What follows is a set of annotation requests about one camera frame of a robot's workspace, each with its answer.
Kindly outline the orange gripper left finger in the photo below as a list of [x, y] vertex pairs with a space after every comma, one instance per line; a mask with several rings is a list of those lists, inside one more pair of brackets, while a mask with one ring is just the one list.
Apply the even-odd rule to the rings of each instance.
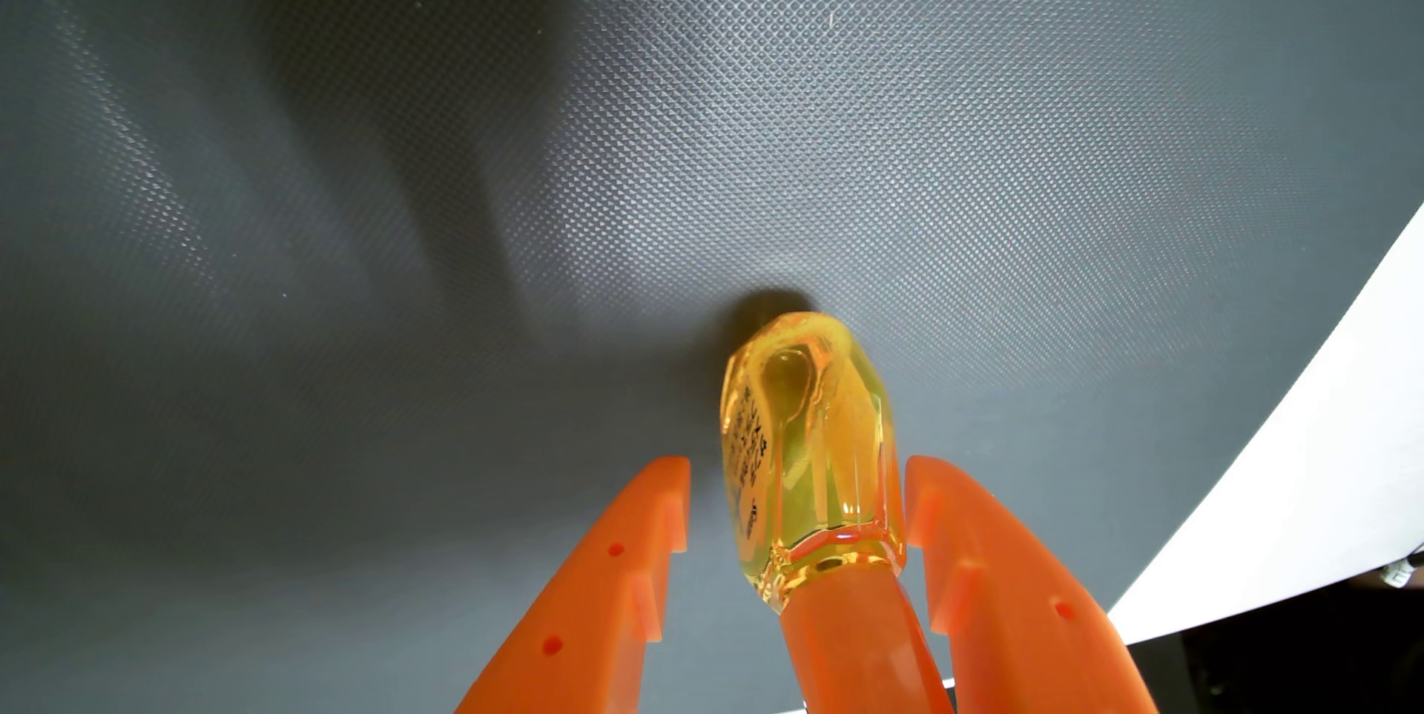
[[672, 554], [686, 549], [691, 462], [658, 457], [560, 564], [457, 713], [635, 713], [664, 633]]

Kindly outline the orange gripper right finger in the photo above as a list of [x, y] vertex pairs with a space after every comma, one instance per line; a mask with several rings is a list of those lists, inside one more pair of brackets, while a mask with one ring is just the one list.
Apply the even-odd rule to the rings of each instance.
[[904, 503], [928, 627], [953, 651], [957, 711], [1158, 711], [1094, 596], [985, 486], [914, 455]]

